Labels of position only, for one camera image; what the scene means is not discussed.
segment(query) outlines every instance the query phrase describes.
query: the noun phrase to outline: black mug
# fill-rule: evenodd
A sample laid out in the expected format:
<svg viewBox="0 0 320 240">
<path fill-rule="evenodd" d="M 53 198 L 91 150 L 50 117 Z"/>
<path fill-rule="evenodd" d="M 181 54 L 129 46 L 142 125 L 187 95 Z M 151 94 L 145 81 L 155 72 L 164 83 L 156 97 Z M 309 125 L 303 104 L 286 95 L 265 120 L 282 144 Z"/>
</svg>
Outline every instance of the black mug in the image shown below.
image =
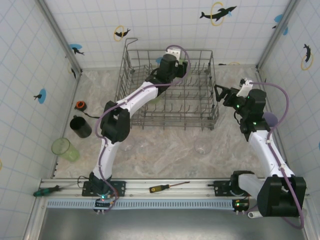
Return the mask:
<svg viewBox="0 0 320 240">
<path fill-rule="evenodd" d="M 82 139 L 90 136 L 92 129 L 82 116 L 73 116 L 70 122 L 70 128 Z"/>
</svg>

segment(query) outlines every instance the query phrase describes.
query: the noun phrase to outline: marble floor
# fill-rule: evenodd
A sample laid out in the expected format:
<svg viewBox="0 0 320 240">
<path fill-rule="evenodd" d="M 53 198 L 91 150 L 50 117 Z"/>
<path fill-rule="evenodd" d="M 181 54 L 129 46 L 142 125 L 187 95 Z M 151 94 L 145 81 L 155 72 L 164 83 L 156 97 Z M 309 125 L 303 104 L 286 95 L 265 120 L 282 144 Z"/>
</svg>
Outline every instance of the marble floor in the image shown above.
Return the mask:
<svg viewBox="0 0 320 240">
<path fill-rule="evenodd" d="M 241 78 L 256 81 L 254 67 L 217 66 L 217 84 L 239 87 Z M 101 101 L 114 100 L 118 81 L 118 69 L 85 71 L 80 79 L 74 104 L 85 101 L 86 112 L 92 116 L 103 113 Z M 133 126 L 130 136 L 135 140 L 133 149 L 118 150 L 113 168 L 113 178 L 228 178 L 235 170 L 251 170 L 263 177 L 262 166 L 253 149 L 241 134 L 233 117 L 234 110 L 219 104 L 220 116 L 214 130 L 201 128 L 145 127 Z M 73 109 L 74 115 L 82 116 L 94 128 L 96 119 Z M 88 176 L 97 163 L 101 141 L 92 134 L 79 138 L 69 126 L 65 137 L 79 150 L 76 162 L 58 159 L 55 178 L 77 178 Z M 208 138 L 212 150 L 202 155 L 194 150 L 198 138 Z"/>
</svg>

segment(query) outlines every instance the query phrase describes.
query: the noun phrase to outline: metal wire basket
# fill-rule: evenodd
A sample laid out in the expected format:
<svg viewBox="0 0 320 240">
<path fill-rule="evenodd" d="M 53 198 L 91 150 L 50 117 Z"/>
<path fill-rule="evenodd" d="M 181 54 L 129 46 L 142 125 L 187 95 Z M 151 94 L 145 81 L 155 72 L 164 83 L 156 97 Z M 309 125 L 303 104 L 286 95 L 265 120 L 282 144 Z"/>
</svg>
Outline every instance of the metal wire basket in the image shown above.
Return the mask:
<svg viewBox="0 0 320 240">
<path fill-rule="evenodd" d="M 152 70 L 159 67 L 163 49 L 128 49 L 137 38 L 127 38 L 122 55 L 115 101 L 141 86 Z M 216 84 L 213 52 L 187 49 L 191 70 L 187 80 L 170 86 L 164 93 L 145 104 L 131 117 L 131 126 L 201 127 L 214 129 L 219 117 L 214 99 Z M 180 58 L 186 60 L 181 51 Z"/>
</svg>

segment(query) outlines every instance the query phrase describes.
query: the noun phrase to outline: purple cable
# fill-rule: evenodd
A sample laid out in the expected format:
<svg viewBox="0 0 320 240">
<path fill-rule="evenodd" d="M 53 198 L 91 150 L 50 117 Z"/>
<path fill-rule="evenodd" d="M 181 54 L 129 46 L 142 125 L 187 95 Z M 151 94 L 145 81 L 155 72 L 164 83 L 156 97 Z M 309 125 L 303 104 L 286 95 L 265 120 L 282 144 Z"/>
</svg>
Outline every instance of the purple cable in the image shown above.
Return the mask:
<svg viewBox="0 0 320 240">
<path fill-rule="evenodd" d="M 172 82 L 172 83 L 164 83 L 164 84 L 154 84 L 154 85 L 149 85 L 149 86 L 146 86 L 144 88 L 142 88 L 141 90 L 137 91 L 134 95 L 132 95 L 131 97 L 127 98 L 127 101 L 131 101 L 133 98 L 135 98 L 138 94 L 140 94 L 141 92 L 143 92 L 145 89 L 149 89 L 149 88 L 153 88 L 153 87 L 167 87 L 167 86 L 174 86 L 174 85 L 177 85 L 179 83 L 181 83 L 182 81 L 184 81 L 188 75 L 189 75 L 189 72 L 190 72 L 190 68 L 191 68 L 191 62 L 190 62 L 190 57 L 189 57 L 189 54 L 187 53 L 187 51 L 182 47 L 182 46 L 179 46 L 179 45 L 170 45 L 168 46 L 165 50 L 167 51 L 169 48 L 172 48 L 172 47 L 176 47 L 176 48 L 180 48 L 182 51 L 184 51 L 184 54 L 187 58 L 187 61 L 188 61 L 188 66 L 186 68 L 186 73 L 185 75 L 178 81 L 175 81 L 175 82 Z M 101 135 L 99 135 L 98 133 L 98 127 L 100 125 L 100 122 L 102 120 L 102 118 L 108 114 L 109 112 L 111 112 L 112 110 L 116 109 L 116 108 L 119 108 L 121 107 L 122 105 L 126 104 L 126 102 L 122 102 L 122 103 L 119 103 L 111 108 L 109 108 L 107 111 L 105 111 L 99 118 L 98 120 L 95 122 L 95 125 L 94 125 L 94 133 L 95 135 L 99 138 L 99 139 L 104 139 L 104 147 L 101 151 L 101 154 L 99 156 L 99 159 L 98 159 L 98 168 L 99 168 L 99 173 L 102 177 L 102 180 L 111 188 L 111 190 L 114 192 L 114 201 L 113 201 L 113 204 L 105 211 L 106 213 L 109 212 L 113 207 L 114 205 L 116 204 L 119 196 L 117 195 L 117 191 L 115 190 L 115 188 L 105 179 L 103 173 L 102 173 L 102 169 L 101 169 L 101 159 L 102 159 L 102 156 L 106 150 L 106 146 L 108 145 L 107 143 L 107 138 L 106 137 L 103 137 Z"/>
<path fill-rule="evenodd" d="M 282 87 L 280 87 L 280 86 L 278 86 L 278 85 L 276 85 L 276 84 L 273 84 L 273 83 L 269 83 L 269 82 L 251 82 L 251 84 L 254 84 L 254 85 L 267 85 L 267 86 L 275 87 L 275 88 L 281 90 L 281 92 L 283 92 L 283 94 L 284 94 L 284 96 L 285 96 L 286 106 L 285 106 L 284 114 L 283 114 L 283 116 L 281 117 L 281 119 L 279 120 L 279 122 L 278 122 L 273 128 L 271 128 L 271 130 L 269 131 L 266 139 L 267 139 L 267 140 L 270 140 L 271 134 L 272 134 L 272 133 L 277 129 L 277 127 L 283 122 L 283 120 L 285 119 L 285 117 L 286 117 L 286 115 L 287 115 L 287 113 L 288 113 L 288 110 L 289 110 L 289 97 L 288 97 L 288 94 L 286 93 L 286 91 L 285 91 Z M 288 188 L 289 188 L 289 190 L 290 190 L 290 193 L 291 193 L 291 195 L 292 195 L 292 197 L 293 197 L 293 200 L 294 200 L 294 203 L 295 203 L 295 205 L 296 205 L 296 208 L 298 209 L 298 213 L 299 213 L 299 215 L 300 215 L 300 226 L 297 226 L 297 225 L 293 224 L 293 223 L 292 223 L 291 221 L 289 221 L 286 217 L 283 217 L 283 219 L 284 219 L 288 224 L 290 224 L 292 227 L 294 227 L 295 229 L 303 229 L 304 226 L 305 226 L 305 219 L 304 219 L 304 215 L 303 215 L 303 213 L 302 213 L 302 210 L 301 210 L 301 207 L 300 207 L 300 204 L 299 204 L 297 195 L 296 195 L 294 189 L 292 188 L 292 186 L 291 186 L 291 184 L 290 184 L 290 181 L 289 181 L 289 179 L 288 179 L 288 177 L 287 177 L 287 175 L 286 175 L 286 172 L 285 172 L 285 170 L 282 168 L 281 162 L 280 162 L 280 160 L 279 160 L 279 158 L 278 158 L 275 150 L 274 150 L 273 147 L 271 146 L 271 143 L 268 142 L 267 144 L 268 144 L 268 147 L 269 147 L 270 151 L 272 152 L 272 154 L 273 154 L 276 162 L 278 163 L 279 169 L 280 169 L 280 171 L 281 171 L 281 173 L 282 173 L 282 175 L 283 175 L 283 177 L 284 177 L 284 180 L 285 180 L 285 182 L 286 182 L 286 184 L 287 184 L 287 186 L 288 186 Z"/>
</svg>

